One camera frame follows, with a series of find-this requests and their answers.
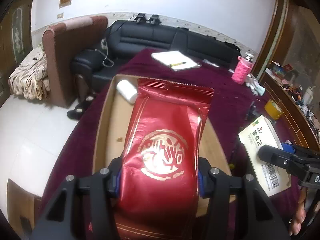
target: red foil bag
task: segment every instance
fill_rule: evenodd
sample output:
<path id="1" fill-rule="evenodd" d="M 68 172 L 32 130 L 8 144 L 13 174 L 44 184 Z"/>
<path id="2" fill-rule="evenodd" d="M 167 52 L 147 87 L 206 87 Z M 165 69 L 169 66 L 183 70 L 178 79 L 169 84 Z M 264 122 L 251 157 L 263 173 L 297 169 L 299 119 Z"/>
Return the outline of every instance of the red foil bag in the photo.
<path id="1" fill-rule="evenodd" d="M 121 238 L 186 239 L 198 204 L 197 160 L 213 89 L 141 78 L 123 152 Z"/>

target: roll of tape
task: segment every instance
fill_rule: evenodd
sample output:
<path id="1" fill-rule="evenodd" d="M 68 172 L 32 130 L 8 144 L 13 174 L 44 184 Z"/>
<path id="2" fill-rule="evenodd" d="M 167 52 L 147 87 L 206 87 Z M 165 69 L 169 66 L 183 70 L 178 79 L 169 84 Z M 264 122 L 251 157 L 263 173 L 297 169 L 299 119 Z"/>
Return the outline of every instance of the roll of tape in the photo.
<path id="1" fill-rule="evenodd" d="M 264 109 L 267 111 L 267 113 L 273 120 L 278 120 L 280 116 L 283 114 L 281 108 L 277 105 L 275 101 L 271 99 L 266 103 Z"/>
<path id="2" fill-rule="evenodd" d="M 130 104 L 136 102 L 138 92 L 136 88 L 126 79 L 121 80 L 117 84 L 117 91 L 127 100 Z"/>

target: yellow tape roll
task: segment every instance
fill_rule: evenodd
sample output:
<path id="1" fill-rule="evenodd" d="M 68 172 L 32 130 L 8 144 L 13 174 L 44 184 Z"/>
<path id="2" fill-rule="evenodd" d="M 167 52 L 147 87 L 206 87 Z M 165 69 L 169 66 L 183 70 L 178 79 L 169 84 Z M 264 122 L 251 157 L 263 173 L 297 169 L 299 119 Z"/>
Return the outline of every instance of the yellow tape roll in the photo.
<path id="1" fill-rule="evenodd" d="M 264 109 L 267 111 L 267 113 L 273 120 L 278 120 L 280 116 L 283 114 L 281 108 L 277 105 L 275 101 L 271 99 L 266 103 Z"/>

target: silver screw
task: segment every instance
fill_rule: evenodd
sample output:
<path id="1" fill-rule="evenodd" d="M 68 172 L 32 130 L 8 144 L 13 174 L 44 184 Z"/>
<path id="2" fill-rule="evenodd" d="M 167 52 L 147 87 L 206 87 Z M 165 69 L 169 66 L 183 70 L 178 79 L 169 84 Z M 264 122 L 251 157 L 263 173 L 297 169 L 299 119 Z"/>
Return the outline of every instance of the silver screw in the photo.
<path id="1" fill-rule="evenodd" d="M 247 174 L 247 175 L 245 176 L 245 178 L 246 178 L 248 181 L 254 180 L 254 176 L 253 176 L 252 174 Z"/>
<path id="2" fill-rule="evenodd" d="M 218 168 L 211 168 L 210 172 L 212 174 L 218 174 L 220 172 L 220 170 Z"/>
<path id="3" fill-rule="evenodd" d="M 66 181 L 72 181 L 75 178 L 73 175 L 66 176 Z"/>
<path id="4" fill-rule="evenodd" d="M 108 168 L 103 168 L 103 169 L 100 170 L 100 173 L 102 175 L 106 175 L 107 173 L 109 173 L 109 169 Z"/>

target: maroon tablecloth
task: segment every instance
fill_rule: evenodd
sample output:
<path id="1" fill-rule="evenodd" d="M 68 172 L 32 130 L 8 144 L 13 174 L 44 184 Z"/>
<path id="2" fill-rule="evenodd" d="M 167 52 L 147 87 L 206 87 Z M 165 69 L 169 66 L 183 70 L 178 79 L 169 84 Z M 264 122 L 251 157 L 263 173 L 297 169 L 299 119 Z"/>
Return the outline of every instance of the maroon tablecloth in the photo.
<path id="1" fill-rule="evenodd" d="M 264 111 L 264 105 L 268 101 L 268 97 L 266 95 L 263 97 L 252 95 L 250 89 L 245 85 L 236 84 L 231 79 L 232 74 L 226 69 L 214 68 L 203 64 L 201 68 L 197 69 L 179 72 L 171 71 L 152 59 L 151 53 L 153 52 L 154 50 L 151 49 L 145 49 L 140 52 L 124 65 L 119 73 L 214 88 L 215 92 L 209 110 L 209 119 L 227 160 L 230 160 L 239 127 L 245 125 L 244 118 L 251 102 L 254 100 L 258 110 L 267 116 Z M 41 210 L 67 175 L 73 174 L 76 177 L 84 177 L 91 174 L 96 133 L 107 91 L 108 85 L 86 111 L 62 149 L 44 190 Z M 293 141 L 285 123 L 281 119 L 275 125 L 275 130 L 281 142 L 285 142 L 288 139 Z M 236 154 L 237 169 L 235 175 L 243 176 L 246 171 L 246 165 L 247 154 L 244 147 L 240 146 Z M 295 212 L 298 197 L 297 179 L 293 177 L 292 187 L 273 196 L 272 201 L 280 215 L 287 219 Z"/>

